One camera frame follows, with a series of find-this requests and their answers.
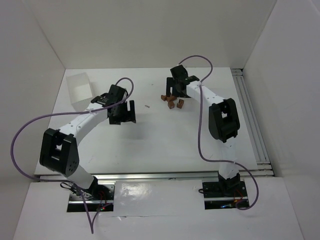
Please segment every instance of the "wooden block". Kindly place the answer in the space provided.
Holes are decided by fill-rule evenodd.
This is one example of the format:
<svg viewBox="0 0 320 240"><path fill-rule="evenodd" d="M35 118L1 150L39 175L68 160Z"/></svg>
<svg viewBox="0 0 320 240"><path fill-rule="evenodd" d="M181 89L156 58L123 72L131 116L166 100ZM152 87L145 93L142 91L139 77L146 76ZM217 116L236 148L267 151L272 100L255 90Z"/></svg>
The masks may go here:
<svg viewBox="0 0 320 240"><path fill-rule="evenodd" d="M168 107L169 107L170 109L173 109L173 108L175 107L175 103L174 103L173 101L169 101L169 102L168 102Z"/></svg>
<svg viewBox="0 0 320 240"><path fill-rule="evenodd" d="M175 97L175 96L167 96L166 97L166 100L167 100L167 102L173 102L174 100L176 100L177 98Z"/></svg>
<svg viewBox="0 0 320 240"><path fill-rule="evenodd" d="M176 104L176 107L178 109L182 109L184 103L185 103L185 100L179 99L179 102Z"/></svg>
<svg viewBox="0 0 320 240"><path fill-rule="evenodd" d="M162 101L165 101L165 100L167 100L167 96L166 95L161 95L161 99L162 99Z"/></svg>

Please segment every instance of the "white table surface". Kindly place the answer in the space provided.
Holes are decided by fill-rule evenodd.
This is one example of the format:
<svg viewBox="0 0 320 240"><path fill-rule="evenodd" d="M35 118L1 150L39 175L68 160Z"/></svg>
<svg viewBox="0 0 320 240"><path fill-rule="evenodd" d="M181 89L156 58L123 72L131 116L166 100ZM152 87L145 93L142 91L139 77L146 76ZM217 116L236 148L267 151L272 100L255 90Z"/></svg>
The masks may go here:
<svg viewBox="0 0 320 240"><path fill-rule="evenodd" d="M189 75L204 77L209 68L188 68ZM54 113L74 112L66 82L67 76L87 73L94 96L109 91L110 85L122 77L134 81L131 100L135 101L136 124L109 125L100 123L79 144L80 164L92 174L106 173L159 173L216 171L219 164L208 163L199 157L197 131L199 103L187 98L182 109L169 109L160 98L165 94L169 68L124 69L67 69L53 109ZM236 138L237 161L251 170L257 169L244 115L229 68L216 67L204 85L226 99L233 98L237 105L240 130ZM124 80L120 86L130 89ZM204 110L202 149L204 156L221 159L217 141L208 130L208 114ZM49 127L58 129L75 116L52 117ZM57 174L37 164L35 174Z"/></svg>
<svg viewBox="0 0 320 240"><path fill-rule="evenodd" d="M13 239L303 240L283 179L259 177L256 180L260 197L256 205L246 211L205 210L203 195L198 193L201 181L198 184L197 180L139 182L147 188L137 188L136 183L127 182L124 187L130 196L118 191L114 197L120 205L122 202L128 205L99 213L94 222L94 235L85 212L67 212L68 190L56 182L35 182L30 184ZM250 178L245 178L245 184L252 203L255 185Z"/></svg>

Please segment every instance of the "white wall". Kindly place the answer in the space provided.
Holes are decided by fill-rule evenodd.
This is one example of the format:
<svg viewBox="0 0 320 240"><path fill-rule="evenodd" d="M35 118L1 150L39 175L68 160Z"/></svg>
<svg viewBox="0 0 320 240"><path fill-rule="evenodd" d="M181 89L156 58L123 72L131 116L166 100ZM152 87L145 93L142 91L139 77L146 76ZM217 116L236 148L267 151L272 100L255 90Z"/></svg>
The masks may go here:
<svg viewBox="0 0 320 240"><path fill-rule="evenodd" d="M30 181L14 168L10 143L26 121L52 112L65 69L21 0L0 1L0 36L0 238L11 240ZM48 124L33 124L17 141L16 158L29 174Z"/></svg>
<svg viewBox="0 0 320 240"><path fill-rule="evenodd" d="M320 1L278 0L244 79L306 240L320 235Z"/></svg>
<svg viewBox="0 0 320 240"><path fill-rule="evenodd" d="M67 69L243 68L276 0L24 0ZM192 67L207 67L199 60Z"/></svg>

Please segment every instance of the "white enclosure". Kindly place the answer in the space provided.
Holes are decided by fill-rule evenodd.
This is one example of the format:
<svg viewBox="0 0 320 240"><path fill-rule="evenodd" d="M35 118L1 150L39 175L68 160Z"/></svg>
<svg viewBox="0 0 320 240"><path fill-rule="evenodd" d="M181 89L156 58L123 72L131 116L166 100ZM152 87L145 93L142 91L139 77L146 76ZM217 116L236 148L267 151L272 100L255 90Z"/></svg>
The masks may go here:
<svg viewBox="0 0 320 240"><path fill-rule="evenodd" d="M1 240L314 240L320 235L319 0L3 0L0 36ZM198 157L191 137L197 133L199 105L187 99L179 111L160 99L169 69L194 54L213 63L204 84L236 102L236 155L259 176L259 200L248 211L204 210L201 179L190 176L216 174L217 166ZM185 65L200 78L208 72L203 59ZM136 84L137 129L133 123L118 128L101 123L79 146L88 172L113 180L121 174L130 180L133 173L195 173L188 175L190 181L116 180L120 200L114 212L99 214L94 235L85 212L66 212L69 191L58 183L31 183L10 156L11 141L27 121L74 111L77 96L70 102L66 77L80 73L87 73L93 96L120 77ZM183 127L167 128L170 114L175 121L182 116ZM53 174L37 165L42 136L71 119L45 118L21 133L14 154L23 171ZM168 133L176 134L173 145L159 140ZM206 133L203 137L206 157L221 158L219 146L205 140ZM241 177L252 203L253 182ZM119 191L137 185L152 194L131 199Z"/></svg>

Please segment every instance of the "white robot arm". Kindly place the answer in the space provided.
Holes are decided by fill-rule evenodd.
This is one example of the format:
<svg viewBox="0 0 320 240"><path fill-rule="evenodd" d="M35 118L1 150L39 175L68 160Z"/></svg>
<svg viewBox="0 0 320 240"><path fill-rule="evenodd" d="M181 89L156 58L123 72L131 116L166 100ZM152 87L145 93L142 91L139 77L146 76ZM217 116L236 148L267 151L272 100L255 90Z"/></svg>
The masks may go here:
<svg viewBox="0 0 320 240"><path fill-rule="evenodd" d="M136 122L133 100L129 101L130 111L126 102L109 109L95 111L120 102L127 94L126 89L111 85L108 93L97 96L91 101L85 110L89 113L77 116L59 129L47 129L43 135L40 164L65 176L80 187L87 198L99 199L99 192L108 195L109 190L103 185L98 185L97 178L80 166L78 145L92 129L107 118L112 125Z"/></svg>
<svg viewBox="0 0 320 240"><path fill-rule="evenodd" d="M166 95L193 98L201 101L200 84L196 76L189 76L187 70L178 65L171 70L172 77L166 80ZM218 141L222 159L236 161L235 137L240 128L236 103L232 98L224 99L201 85L203 107L208 108L209 132ZM233 163L222 162L218 171L219 181L227 190L240 182L239 170Z"/></svg>

